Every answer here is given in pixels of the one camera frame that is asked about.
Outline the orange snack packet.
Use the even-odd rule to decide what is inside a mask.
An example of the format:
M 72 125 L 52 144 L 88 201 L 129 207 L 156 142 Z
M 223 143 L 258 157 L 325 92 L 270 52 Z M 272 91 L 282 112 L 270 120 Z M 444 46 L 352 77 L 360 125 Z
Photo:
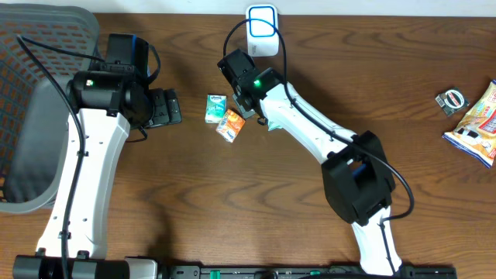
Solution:
M 228 109 L 222 117 L 221 122 L 218 124 L 216 132 L 220 134 L 224 140 L 232 143 L 243 128 L 245 122 L 246 121 L 242 116 L 238 115 L 233 110 Z

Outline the teal tissue pack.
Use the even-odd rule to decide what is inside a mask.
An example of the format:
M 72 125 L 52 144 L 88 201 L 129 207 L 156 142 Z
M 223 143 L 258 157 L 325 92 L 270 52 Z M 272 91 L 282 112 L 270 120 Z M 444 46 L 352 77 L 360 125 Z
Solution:
M 207 95 L 205 122 L 221 122 L 227 109 L 227 97 L 225 95 Z

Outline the yellow snack bag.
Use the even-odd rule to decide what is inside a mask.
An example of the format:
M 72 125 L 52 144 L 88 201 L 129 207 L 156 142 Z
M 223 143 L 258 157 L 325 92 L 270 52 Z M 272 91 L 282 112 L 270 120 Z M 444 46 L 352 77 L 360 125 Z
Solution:
M 495 80 L 457 127 L 443 139 L 491 168 L 495 160 Z

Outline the teal wet wipes pack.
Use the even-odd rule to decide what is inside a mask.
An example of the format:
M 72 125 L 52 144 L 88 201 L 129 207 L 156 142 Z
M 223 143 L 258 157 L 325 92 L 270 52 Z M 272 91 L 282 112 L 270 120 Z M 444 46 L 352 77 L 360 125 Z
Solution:
M 275 129 L 281 129 L 281 126 L 279 124 L 272 122 L 272 121 L 269 121 L 267 126 L 268 126 L 268 131 L 272 131 Z

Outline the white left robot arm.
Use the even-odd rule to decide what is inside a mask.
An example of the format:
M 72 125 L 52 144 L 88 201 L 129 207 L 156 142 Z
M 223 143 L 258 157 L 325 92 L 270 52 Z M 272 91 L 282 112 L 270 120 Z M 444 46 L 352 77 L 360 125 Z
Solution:
M 129 133 L 178 124 L 176 92 L 152 88 L 157 71 L 147 41 L 124 33 L 108 38 L 105 58 L 56 90 L 67 106 L 68 141 L 55 204 L 32 256 L 17 256 L 15 278 L 165 278 L 147 257 L 108 260 L 107 217 L 115 171 Z

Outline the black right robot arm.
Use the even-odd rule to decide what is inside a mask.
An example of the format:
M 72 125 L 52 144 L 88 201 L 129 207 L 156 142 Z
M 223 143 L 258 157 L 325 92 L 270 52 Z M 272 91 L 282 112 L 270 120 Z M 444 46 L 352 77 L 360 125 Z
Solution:
M 283 74 L 272 68 L 260 71 L 242 50 L 224 56 L 217 66 L 241 108 L 279 125 L 320 163 L 325 198 L 352 226 L 363 271 L 399 272 L 402 261 L 389 221 L 395 183 L 378 137 L 370 131 L 357 135 L 328 119 Z

